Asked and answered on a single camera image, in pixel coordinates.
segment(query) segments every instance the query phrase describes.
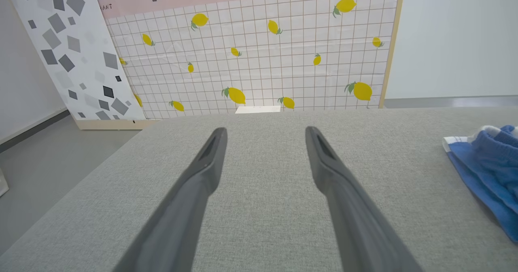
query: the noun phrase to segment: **white wall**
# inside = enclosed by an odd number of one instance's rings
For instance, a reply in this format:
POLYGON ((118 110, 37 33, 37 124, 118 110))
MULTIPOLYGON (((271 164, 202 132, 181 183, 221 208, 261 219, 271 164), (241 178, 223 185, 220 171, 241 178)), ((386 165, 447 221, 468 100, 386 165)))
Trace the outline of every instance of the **white wall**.
POLYGON ((518 0, 403 0, 386 99, 518 95, 518 0))
POLYGON ((10 0, 0 0, 0 142, 65 108, 10 0))

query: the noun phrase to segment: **geometric pattern panel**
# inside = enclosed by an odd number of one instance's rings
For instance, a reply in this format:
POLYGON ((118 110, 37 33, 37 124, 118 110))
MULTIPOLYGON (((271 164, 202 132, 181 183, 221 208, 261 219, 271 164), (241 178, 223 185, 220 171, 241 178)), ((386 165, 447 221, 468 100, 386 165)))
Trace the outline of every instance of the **geometric pattern panel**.
POLYGON ((76 119, 146 119, 118 65, 97 0, 11 1, 76 119), (104 79, 115 76, 120 81, 104 79), (108 96, 105 88, 110 89, 108 96), (100 99, 106 106, 102 111, 100 99))

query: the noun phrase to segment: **gray floor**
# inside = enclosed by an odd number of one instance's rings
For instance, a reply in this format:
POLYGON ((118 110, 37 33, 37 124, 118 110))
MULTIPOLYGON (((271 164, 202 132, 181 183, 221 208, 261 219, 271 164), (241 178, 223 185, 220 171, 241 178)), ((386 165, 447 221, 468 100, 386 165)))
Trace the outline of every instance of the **gray floor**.
POLYGON ((139 130, 79 130, 68 116, 0 153, 0 255, 139 130))

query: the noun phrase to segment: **baseboard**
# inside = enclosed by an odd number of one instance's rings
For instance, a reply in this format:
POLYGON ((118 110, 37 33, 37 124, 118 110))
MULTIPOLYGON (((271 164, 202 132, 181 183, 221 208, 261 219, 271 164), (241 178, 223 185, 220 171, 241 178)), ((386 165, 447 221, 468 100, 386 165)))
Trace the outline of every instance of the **baseboard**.
POLYGON ((518 106, 518 96, 385 99, 387 108, 518 106))
POLYGON ((156 120, 76 120, 80 130, 143 130, 156 120))
POLYGON ((43 130, 47 126, 67 117, 68 115, 70 115, 70 112, 67 110, 67 108, 62 108, 32 123, 31 125, 18 130, 14 134, 0 139, 0 153, 15 146, 17 143, 23 141, 24 139, 31 137, 33 134, 43 130))

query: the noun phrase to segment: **poster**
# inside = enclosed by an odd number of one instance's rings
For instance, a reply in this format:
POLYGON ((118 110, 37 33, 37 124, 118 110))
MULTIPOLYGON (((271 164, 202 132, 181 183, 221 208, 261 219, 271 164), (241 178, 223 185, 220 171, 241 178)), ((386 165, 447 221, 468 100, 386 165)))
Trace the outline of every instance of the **poster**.
POLYGON ((98 0, 148 119, 377 108, 397 0, 98 0))

